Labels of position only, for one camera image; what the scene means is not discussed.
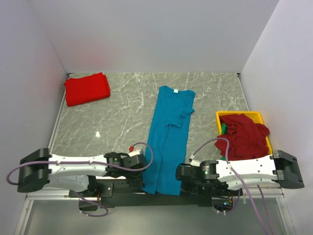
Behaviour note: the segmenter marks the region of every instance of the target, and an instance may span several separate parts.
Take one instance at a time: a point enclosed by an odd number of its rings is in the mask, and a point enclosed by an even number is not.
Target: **gray panel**
[[[74,74],[82,77],[90,73]],[[64,103],[51,151],[63,156],[95,156],[127,152],[130,145],[147,141],[158,88],[191,89],[196,93],[191,115],[186,159],[206,140],[218,135],[215,113],[247,111],[235,73],[107,73],[111,97],[68,107]],[[196,160],[219,159],[208,144]]]
[[[262,218],[266,215],[255,199]],[[276,199],[267,199],[275,234],[285,234]],[[264,235],[249,200],[226,217],[197,206],[119,207],[107,217],[79,213],[78,202],[35,201],[26,235]]]

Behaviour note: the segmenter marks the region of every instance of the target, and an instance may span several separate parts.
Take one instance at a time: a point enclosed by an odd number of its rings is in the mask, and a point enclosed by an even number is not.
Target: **marble tabletop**
[[[167,85],[196,93],[191,115],[186,160],[206,140],[218,135],[216,112],[247,111],[241,84],[235,73],[157,72],[104,73],[111,88],[107,99],[68,107],[64,102],[50,151],[63,156],[95,156],[128,152],[138,141],[146,142],[157,102],[158,88]],[[91,73],[76,73],[83,77]],[[196,160],[219,159],[208,144]]]

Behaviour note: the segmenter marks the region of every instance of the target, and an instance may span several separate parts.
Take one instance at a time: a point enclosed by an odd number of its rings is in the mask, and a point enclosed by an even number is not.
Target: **clothing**
[[[107,77],[101,72],[82,78],[70,78],[64,85],[68,106],[108,98],[111,95]]]
[[[170,87],[159,88],[155,113],[152,118],[148,144],[154,153],[152,165],[143,172],[144,191],[179,195],[181,181],[176,180],[176,168],[184,162],[190,116],[195,93]],[[146,149],[149,162],[151,152]]]
[[[266,126],[254,123],[244,114],[220,116],[220,120],[227,125],[227,134],[218,137],[230,142],[229,160],[256,159],[268,154],[265,137],[269,134],[269,129]],[[221,150],[221,155],[225,156],[226,142],[218,140],[215,145]]]

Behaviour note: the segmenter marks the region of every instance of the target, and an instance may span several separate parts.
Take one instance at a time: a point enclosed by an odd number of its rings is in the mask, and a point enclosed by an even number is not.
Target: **crumpled maroon cloth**
[[[269,134],[269,129],[266,126],[254,123],[244,114],[220,116],[220,121],[227,126],[227,134],[218,137],[226,138],[230,142],[229,160],[256,159],[268,154],[265,137]],[[215,146],[221,150],[221,155],[225,156],[226,142],[218,140]]]

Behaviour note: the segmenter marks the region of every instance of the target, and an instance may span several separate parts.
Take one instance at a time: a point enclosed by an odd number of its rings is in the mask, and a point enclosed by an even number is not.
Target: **dark red cloth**
[[[82,78],[70,78],[64,85],[68,106],[108,98],[111,95],[107,77],[101,72]]]
[[[266,126],[254,123],[244,114],[220,116],[220,120],[221,124],[226,124],[227,134],[218,137],[224,137],[230,142],[229,160],[255,159],[268,154],[265,137],[269,134],[269,129]],[[225,156],[226,142],[219,140],[215,146],[221,150],[221,155]]]

